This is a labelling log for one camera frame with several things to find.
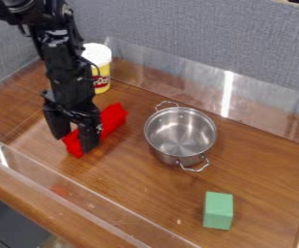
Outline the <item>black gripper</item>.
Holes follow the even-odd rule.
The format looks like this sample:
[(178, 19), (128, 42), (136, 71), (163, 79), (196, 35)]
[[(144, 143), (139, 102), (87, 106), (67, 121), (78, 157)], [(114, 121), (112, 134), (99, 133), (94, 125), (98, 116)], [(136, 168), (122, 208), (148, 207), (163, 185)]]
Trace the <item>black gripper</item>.
[(92, 99), (91, 63), (86, 59), (46, 61), (51, 88), (42, 92), (43, 113), (56, 140), (70, 133), (70, 124), (78, 125), (82, 151), (88, 153), (100, 142), (100, 111)]

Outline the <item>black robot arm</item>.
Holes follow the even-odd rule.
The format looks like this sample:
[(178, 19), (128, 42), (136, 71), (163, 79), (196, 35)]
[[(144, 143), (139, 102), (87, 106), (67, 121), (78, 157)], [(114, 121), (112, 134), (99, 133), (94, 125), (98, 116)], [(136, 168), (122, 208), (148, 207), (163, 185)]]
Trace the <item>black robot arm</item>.
[(66, 0), (0, 0), (0, 20), (19, 27), (44, 61), (51, 88), (42, 92), (43, 113), (51, 133), (60, 140), (75, 124), (80, 150), (87, 153), (99, 145), (102, 134), (100, 110), (94, 104), (96, 65), (82, 56), (72, 8)]

